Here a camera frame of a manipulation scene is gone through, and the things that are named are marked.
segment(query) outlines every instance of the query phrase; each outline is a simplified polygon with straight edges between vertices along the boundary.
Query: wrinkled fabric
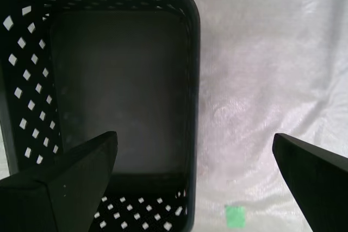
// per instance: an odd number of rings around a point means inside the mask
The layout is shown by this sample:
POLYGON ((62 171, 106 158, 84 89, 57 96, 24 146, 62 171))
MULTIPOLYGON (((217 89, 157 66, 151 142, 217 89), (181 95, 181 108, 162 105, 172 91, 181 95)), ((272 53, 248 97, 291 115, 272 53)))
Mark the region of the wrinkled fabric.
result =
MULTIPOLYGON (((195 0, 201 82, 193 231, 311 231, 272 155, 284 132, 348 156, 347 0, 195 0)), ((6 172, 0 146, 0 174, 6 172)))

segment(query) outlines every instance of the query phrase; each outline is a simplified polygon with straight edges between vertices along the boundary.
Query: green sticky note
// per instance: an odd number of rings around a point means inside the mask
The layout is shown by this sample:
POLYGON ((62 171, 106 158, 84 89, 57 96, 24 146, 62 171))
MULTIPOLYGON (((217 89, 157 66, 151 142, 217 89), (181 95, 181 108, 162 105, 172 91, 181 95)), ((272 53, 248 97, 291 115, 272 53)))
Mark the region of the green sticky note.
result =
POLYGON ((242 206, 226 206, 226 221, 229 228, 243 228, 245 226, 245 209, 242 206))

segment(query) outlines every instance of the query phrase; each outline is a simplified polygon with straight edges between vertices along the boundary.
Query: black plastic basket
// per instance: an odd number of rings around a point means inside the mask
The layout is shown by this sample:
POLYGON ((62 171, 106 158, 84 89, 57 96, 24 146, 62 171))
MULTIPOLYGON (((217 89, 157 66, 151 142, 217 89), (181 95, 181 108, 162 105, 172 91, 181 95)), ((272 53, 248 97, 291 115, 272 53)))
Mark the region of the black plastic basket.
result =
POLYGON ((114 130, 119 152, 90 230, 189 231, 200 49, 194 1, 0 6, 0 121, 10 173, 114 130))

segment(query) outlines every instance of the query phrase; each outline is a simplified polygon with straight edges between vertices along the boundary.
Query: basket bottom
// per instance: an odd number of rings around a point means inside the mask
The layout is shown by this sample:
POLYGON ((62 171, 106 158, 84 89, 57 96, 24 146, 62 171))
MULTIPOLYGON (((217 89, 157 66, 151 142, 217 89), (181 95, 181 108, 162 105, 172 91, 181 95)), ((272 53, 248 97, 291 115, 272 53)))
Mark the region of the basket bottom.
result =
POLYGON ((180 18, 65 13, 51 28, 51 45, 64 150, 114 130, 114 175, 138 176, 134 186, 147 183, 139 175, 181 183, 187 35, 180 18))

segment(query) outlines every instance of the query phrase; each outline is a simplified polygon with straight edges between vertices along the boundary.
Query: diamond-shaped hole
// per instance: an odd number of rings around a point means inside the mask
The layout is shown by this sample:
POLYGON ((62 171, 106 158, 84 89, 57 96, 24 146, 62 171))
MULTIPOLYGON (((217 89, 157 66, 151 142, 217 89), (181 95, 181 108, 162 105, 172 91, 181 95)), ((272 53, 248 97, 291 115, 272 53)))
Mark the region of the diamond-shaped hole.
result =
POLYGON ((9 62, 10 62, 13 66, 15 66, 16 63, 17 63, 17 57, 15 57, 13 54, 11 54, 10 57, 9 57, 9 62))
POLYGON ((45 147, 47 147, 48 143, 49 143, 49 138, 46 137, 43 141, 43 145, 45 145, 45 147))
POLYGON ((36 87, 35 87, 35 90, 36 90, 38 93, 41 93, 41 90, 42 90, 41 84, 37 84, 36 87))
POLYGON ((39 136, 39 131, 35 128, 32 134, 32 137, 34 137, 35 139, 39 136))
POLYGON ((33 62, 34 64, 37 64, 38 61, 39 61, 39 58, 36 56, 36 54, 33 54, 33 56, 32 56, 32 62, 33 62))
POLYGON ((54 129, 54 126, 55 126, 55 122, 54 122, 54 121, 51 121, 51 124, 49 125, 49 127, 53 130, 53 129, 54 129))
POLYGON ((43 158, 41 155, 39 155, 39 156, 38 156, 38 159, 36 160, 36 163, 37 163, 37 164, 41 164, 43 159, 44 159, 44 158, 43 158))
POLYGON ((181 213, 182 210, 183 210, 182 206, 178 207, 177 210, 175 211, 175 215, 176 216, 180 216, 180 213, 181 213))
POLYGON ((44 121, 45 118, 46 118, 46 114, 42 111, 42 112, 40 113, 40 119, 41 119, 42 121, 44 121))
POLYGON ((40 40, 39 45, 42 49, 44 49, 44 47, 46 46, 45 42, 42 39, 40 40))
POLYGON ((34 107, 35 107, 35 103, 32 100, 30 100, 28 103, 29 110, 32 111, 34 109, 34 107))
POLYGON ((34 23, 31 23, 29 26, 28 26, 28 30, 29 30, 29 32, 32 34, 33 33, 33 31, 35 31, 35 24, 34 23))
POLYGON ((48 76, 48 70, 45 68, 42 72, 43 76, 47 78, 48 76))
POLYGON ((148 224, 147 224, 146 222, 144 222, 144 223, 142 224, 142 228, 143 228, 144 230, 148 229, 148 224))
POLYGON ((12 21, 11 16, 6 17, 6 19, 3 22, 3 25, 7 29, 7 31, 9 31, 12 28, 13 21, 12 21))
POLYGON ((24 71, 24 74, 23 74, 24 79, 28 81, 29 78, 30 78, 30 76, 31 76, 31 74, 30 74, 29 71, 26 69, 26 70, 24 71))
POLYGON ((126 223, 126 221, 122 222, 121 228, 125 229, 126 227, 128 227, 128 224, 126 223))
POLYGON ((16 90, 15 90, 15 96, 18 98, 18 99, 20 99, 21 98, 21 96, 22 96, 22 93, 23 93, 23 91, 20 89, 20 88, 16 88, 16 90))
POLYGON ((48 104, 51 104, 51 101, 52 101, 52 97, 50 95, 47 96, 47 99, 46 99, 46 102, 48 104))
POLYGON ((169 231, 171 228, 172 228, 172 224, 171 223, 169 223, 169 222, 165 222, 164 223, 164 225, 163 225, 163 227, 165 228, 165 230, 167 230, 167 231, 169 231))
POLYGON ((18 42, 19 46, 23 49, 26 46, 26 42, 24 41, 24 39, 21 37, 19 38, 18 42))
POLYGON ((58 149, 59 149, 59 147, 58 147, 57 145, 54 145, 53 153, 54 153, 54 154, 57 153, 58 149))
POLYGON ((24 153, 24 156, 27 157, 28 159, 30 158, 30 155, 32 153, 32 149, 29 147, 26 149, 26 152, 24 153))
POLYGON ((20 122, 20 127, 25 130, 27 126, 27 120, 22 118, 21 122, 20 122))
POLYGON ((22 15, 25 16, 26 14, 30 13, 32 11, 32 6, 29 5, 25 8, 22 8, 22 15))
POLYGON ((106 227, 107 223, 105 221, 102 221, 99 225, 100 225, 100 228, 104 228, 106 227))

